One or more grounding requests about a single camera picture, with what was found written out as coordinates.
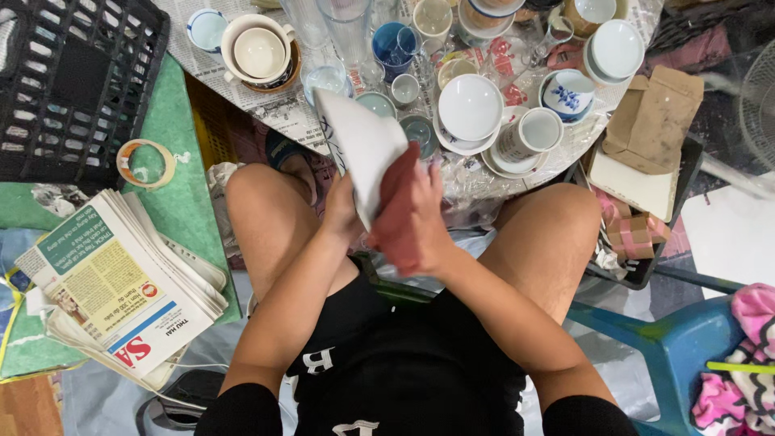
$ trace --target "green straw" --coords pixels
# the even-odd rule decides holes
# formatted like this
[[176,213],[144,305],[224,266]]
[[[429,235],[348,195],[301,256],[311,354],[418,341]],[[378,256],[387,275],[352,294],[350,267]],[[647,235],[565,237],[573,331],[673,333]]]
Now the green straw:
[[714,371],[755,372],[757,374],[775,374],[775,366],[750,365],[745,363],[708,362],[708,369]]

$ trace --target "yellow plastic crate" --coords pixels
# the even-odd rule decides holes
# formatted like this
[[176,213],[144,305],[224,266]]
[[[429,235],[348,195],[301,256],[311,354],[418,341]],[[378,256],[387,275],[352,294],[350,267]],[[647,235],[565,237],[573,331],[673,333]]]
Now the yellow plastic crate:
[[236,163],[237,155],[229,136],[229,119],[226,117],[229,101],[189,73],[185,77],[205,171],[221,162]]

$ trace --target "stack of newspapers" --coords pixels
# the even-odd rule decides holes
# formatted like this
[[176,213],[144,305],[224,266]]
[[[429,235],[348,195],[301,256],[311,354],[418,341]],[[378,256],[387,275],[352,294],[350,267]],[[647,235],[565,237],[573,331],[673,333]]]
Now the stack of newspapers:
[[224,272],[156,232],[134,192],[100,192],[16,265],[57,304],[50,336],[152,389],[228,306]]

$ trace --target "blue plastic chair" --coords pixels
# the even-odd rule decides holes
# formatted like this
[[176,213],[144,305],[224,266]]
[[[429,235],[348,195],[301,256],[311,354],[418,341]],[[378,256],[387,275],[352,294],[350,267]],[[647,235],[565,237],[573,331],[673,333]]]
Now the blue plastic chair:
[[[743,287],[674,268],[657,267],[654,272],[728,294]],[[731,295],[700,301],[653,323],[573,302],[568,318],[643,353],[660,418],[632,420],[642,436],[700,436],[689,420],[701,389],[700,373],[709,371],[709,360],[723,362],[744,338],[731,301]]]

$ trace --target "masking tape roll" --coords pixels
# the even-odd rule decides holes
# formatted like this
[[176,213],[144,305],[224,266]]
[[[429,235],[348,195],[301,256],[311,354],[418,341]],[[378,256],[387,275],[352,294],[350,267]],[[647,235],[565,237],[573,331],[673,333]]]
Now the masking tape roll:
[[[164,157],[164,174],[162,174],[159,180],[154,183],[141,182],[134,174],[132,174],[132,170],[129,169],[129,156],[132,155],[136,148],[143,145],[150,145],[151,147],[156,148]],[[172,176],[175,175],[175,163],[175,157],[172,153],[170,153],[166,147],[161,146],[152,140],[131,140],[119,148],[119,155],[115,157],[115,166],[119,169],[121,177],[129,183],[145,189],[160,188],[169,183],[170,180],[172,180]]]

